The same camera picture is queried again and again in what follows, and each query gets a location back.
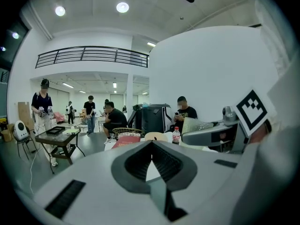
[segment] woven basket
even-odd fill
[[[127,127],[119,127],[119,128],[114,128],[113,133],[116,134],[118,138],[126,135],[126,136],[141,136],[144,134],[142,130],[135,129],[135,128],[127,128]]]

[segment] pink chair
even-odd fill
[[[54,118],[56,119],[57,123],[65,122],[65,116],[60,114],[59,112],[54,112],[53,115],[54,115]]]

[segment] plastic bottle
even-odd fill
[[[175,130],[172,134],[172,143],[179,145],[179,142],[180,142],[179,127],[175,127]]]

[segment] shorts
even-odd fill
[[[127,128],[127,126],[123,126],[121,124],[113,124],[113,123],[104,123],[103,126],[108,130],[112,131],[114,128]]]

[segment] white sneaker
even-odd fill
[[[104,144],[106,144],[106,143],[111,143],[111,141],[112,141],[111,138],[107,138],[107,139],[106,139],[106,142],[105,142]]]

